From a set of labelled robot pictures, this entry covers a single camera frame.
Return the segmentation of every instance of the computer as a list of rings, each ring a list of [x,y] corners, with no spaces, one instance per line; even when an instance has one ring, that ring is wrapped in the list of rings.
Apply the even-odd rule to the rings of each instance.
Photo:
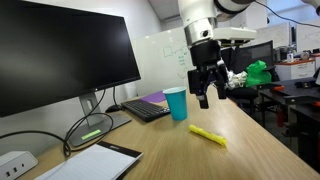
[[[0,117],[74,97],[87,115],[95,92],[140,79],[123,17],[1,0],[0,22]],[[71,144],[107,132],[111,121],[104,118],[88,117]],[[113,118],[113,128],[130,121]]]

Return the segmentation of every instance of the monitor stand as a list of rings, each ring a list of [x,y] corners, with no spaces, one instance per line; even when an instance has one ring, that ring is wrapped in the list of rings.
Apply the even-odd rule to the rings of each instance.
[[[84,114],[89,114],[93,107],[98,104],[95,93],[86,94],[79,97]],[[98,106],[92,113],[101,113]],[[122,114],[108,114],[113,119],[111,130],[131,121],[131,118]],[[95,139],[108,132],[111,127],[111,119],[102,114],[87,117],[87,124],[79,126],[71,135],[69,142],[72,146],[80,146],[92,139]]]

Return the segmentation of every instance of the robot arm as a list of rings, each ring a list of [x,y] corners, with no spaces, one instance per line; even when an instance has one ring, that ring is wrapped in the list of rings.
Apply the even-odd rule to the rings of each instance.
[[[255,30],[217,28],[244,11],[254,0],[178,0],[184,31],[195,70],[188,72],[189,90],[195,94],[202,109],[209,108],[206,91],[210,84],[225,99],[226,68],[220,55],[221,46],[242,45],[256,37]],[[313,5],[319,14],[320,0],[302,0]]]

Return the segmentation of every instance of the yellow highlighter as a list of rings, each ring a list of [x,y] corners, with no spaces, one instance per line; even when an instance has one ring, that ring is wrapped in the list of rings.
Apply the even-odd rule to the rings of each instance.
[[[227,140],[224,138],[224,137],[221,137],[221,136],[218,136],[218,135],[215,135],[215,134],[212,134],[212,133],[209,133],[201,128],[198,128],[194,125],[190,125],[189,126],[189,130],[191,132],[194,132],[194,133],[197,133],[203,137],[206,137],[222,146],[225,146],[227,144]]]

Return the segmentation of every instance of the paper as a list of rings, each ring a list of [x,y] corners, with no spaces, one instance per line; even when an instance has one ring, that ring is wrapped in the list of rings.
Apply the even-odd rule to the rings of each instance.
[[[110,147],[118,148],[119,146],[111,145]],[[142,153],[134,152],[136,154],[130,156],[95,144],[36,179],[116,179],[142,156]]]
[[[164,96],[162,91],[158,91],[156,93],[153,93],[153,94],[150,94],[148,96],[141,98],[141,100],[144,100],[147,102],[154,102],[154,103],[164,101],[165,99],[166,99],[166,97]]]

